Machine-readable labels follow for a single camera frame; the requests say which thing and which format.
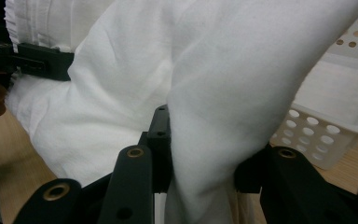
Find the brass grommet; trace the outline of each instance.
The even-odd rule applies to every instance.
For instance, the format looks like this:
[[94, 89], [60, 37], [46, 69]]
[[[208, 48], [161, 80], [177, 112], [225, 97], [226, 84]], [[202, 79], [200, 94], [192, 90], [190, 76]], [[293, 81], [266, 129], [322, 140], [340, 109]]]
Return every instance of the brass grommet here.
[[138, 147], [132, 148], [127, 151], [127, 156], [131, 158], [142, 157], [144, 154], [145, 154], [144, 151]]
[[59, 200], [69, 192], [70, 188], [67, 183], [56, 184], [45, 191], [43, 199], [50, 202]]
[[294, 159], [297, 156], [294, 151], [285, 148], [279, 149], [278, 154], [286, 159]]

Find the white cloth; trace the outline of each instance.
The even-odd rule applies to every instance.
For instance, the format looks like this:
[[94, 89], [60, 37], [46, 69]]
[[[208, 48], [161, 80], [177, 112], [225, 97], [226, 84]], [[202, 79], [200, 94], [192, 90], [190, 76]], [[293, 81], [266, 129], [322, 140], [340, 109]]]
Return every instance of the white cloth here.
[[267, 143], [357, 16], [353, 0], [116, 0], [76, 50], [71, 82], [23, 76], [7, 104], [50, 169], [85, 185], [113, 170], [168, 96], [166, 223], [245, 223], [236, 166]]

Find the wooden table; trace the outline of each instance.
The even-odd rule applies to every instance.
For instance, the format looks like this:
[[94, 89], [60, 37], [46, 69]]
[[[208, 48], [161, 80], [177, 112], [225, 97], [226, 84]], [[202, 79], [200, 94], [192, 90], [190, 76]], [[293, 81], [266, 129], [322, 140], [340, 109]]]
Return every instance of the wooden table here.
[[[324, 178], [350, 192], [358, 190], [358, 146], [349, 151], [331, 170], [319, 170]], [[6, 112], [0, 118], [0, 209], [4, 223], [12, 223], [34, 191], [56, 178], [35, 153], [28, 134]], [[266, 223], [258, 195], [255, 202], [256, 223]]]

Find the white sheet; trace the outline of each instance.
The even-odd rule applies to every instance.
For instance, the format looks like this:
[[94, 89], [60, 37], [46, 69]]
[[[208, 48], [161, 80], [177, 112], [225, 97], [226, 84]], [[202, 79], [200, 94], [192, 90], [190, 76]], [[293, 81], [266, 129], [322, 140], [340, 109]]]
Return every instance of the white sheet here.
[[[168, 96], [166, 223], [246, 223], [235, 167], [267, 143], [305, 75], [357, 15], [353, 0], [117, 0], [77, 48], [71, 82], [22, 76], [7, 105], [50, 169], [86, 185], [113, 170]], [[66, 30], [48, 27], [37, 36]], [[39, 44], [71, 50], [68, 38]]]

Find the white plastic basket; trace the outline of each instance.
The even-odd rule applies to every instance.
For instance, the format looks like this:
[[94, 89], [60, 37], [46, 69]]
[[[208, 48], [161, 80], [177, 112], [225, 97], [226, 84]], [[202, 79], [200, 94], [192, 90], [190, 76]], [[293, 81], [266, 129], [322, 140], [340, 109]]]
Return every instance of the white plastic basket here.
[[329, 169], [358, 142], [358, 20], [325, 53], [299, 89], [271, 143]]

